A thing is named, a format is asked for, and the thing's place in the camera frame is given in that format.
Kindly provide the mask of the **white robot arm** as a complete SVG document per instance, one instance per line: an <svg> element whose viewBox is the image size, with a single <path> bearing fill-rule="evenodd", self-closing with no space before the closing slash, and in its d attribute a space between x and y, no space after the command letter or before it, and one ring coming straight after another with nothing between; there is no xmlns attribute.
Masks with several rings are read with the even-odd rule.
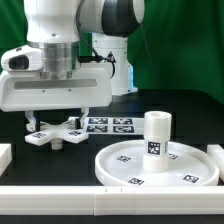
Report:
<svg viewBox="0 0 224 224"><path fill-rule="evenodd" d="M111 103L107 59L79 55L85 33L127 37L144 18L144 0L23 0L27 44L3 54L0 110L23 111L27 129L36 130L38 110L91 107Z"/></svg>

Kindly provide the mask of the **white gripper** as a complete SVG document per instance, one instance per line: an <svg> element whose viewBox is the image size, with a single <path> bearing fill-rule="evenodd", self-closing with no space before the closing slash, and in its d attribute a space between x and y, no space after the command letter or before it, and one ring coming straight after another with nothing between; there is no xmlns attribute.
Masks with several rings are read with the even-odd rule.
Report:
<svg viewBox="0 0 224 224"><path fill-rule="evenodd" d="M110 67L84 63L66 80L44 80L39 72L6 72L0 76L0 109L26 111L26 129L37 132L33 111L82 108L75 128L82 129L90 107L108 106L112 101Z"/></svg>

